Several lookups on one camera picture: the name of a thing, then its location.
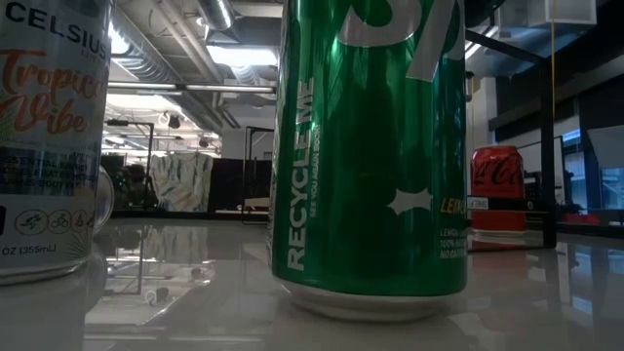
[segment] white glossy table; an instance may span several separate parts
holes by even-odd
[[[624,349],[618,243],[471,255],[468,288],[448,311],[415,323],[362,324],[292,306],[266,266],[264,230],[230,222],[112,220],[102,230],[102,249],[110,255],[104,297],[86,311],[87,296],[103,293],[89,290],[86,270],[2,288],[0,349]],[[123,294],[137,291],[138,231],[145,233],[142,288]]]

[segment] red soda can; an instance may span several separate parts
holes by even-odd
[[[525,198],[523,157],[515,146],[487,146],[475,151],[471,163],[471,195],[488,198]],[[527,231],[523,213],[473,211],[475,232],[519,235]]]

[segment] exposed ductwork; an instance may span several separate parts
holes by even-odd
[[[228,0],[197,0],[199,11],[211,30],[224,31],[234,25],[236,15]]]
[[[221,82],[221,76],[218,72],[218,68],[215,65],[215,62],[208,54],[206,50],[206,46],[200,44],[197,40],[193,39],[195,33],[191,30],[188,25],[184,22],[181,14],[178,13],[178,9],[172,3],[171,0],[161,0],[161,5],[163,9],[166,9],[169,12],[170,16],[173,17],[173,20],[177,23],[175,26],[170,20],[167,14],[160,8],[157,0],[152,0],[153,9],[156,11],[161,18],[163,19],[164,25],[169,29],[169,31],[174,36],[177,43],[182,47],[182,49],[186,52],[190,59],[193,60],[193,63],[197,66],[197,68],[202,72],[206,79],[211,79],[216,81],[217,83]],[[188,43],[190,43],[192,48],[189,48],[186,40],[182,38],[177,29],[180,29],[186,38],[188,38]]]
[[[597,23],[596,0],[507,0],[493,16],[499,30],[496,40],[549,57],[567,46]],[[555,43],[552,42],[552,15],[555,16]],[[466,58],[467,69],[478,76],[512,76],[532,67],[532,63],[508,57],[494,50],[481,50],[480,55]]]
[[[122,56],[113,57],[114,61],[141,82],[171,83],[181,82],[181,76],[169,65],[154,46],[145,38],[135,24],[117,7],[113,17],[113,26],[120,36],[130,44],[130,49]],[[200,128],[221,133],[223,122],[236,128],[236,121],[228,119],[229,114],[222,107],[222,98],[218,93],[210,93],[211,104],[204,103],[194,93],[184,92],[181,96],[165,96],[178,104],[188,117]]]
[[[228,0],[198,0],[199,12],[206,26],[213,31],[224,31],[224,34],[238,38],[234,28],[235,11]],[[261,83],[253,66],[232,66],[236,80],[243,85],[259,85]]]

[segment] glass panel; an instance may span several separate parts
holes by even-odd
[[[565,214],[587,214],[587,185],[585,180],[585,156],[581,148],[580,130],[564,135]]]
[[[603,170],[603,209],[624,210],[624,169]]]

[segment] green soda can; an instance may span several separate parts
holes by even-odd
[[[407,320],[465,287],[463,12],[285,2],[268,247],[296,304]]]

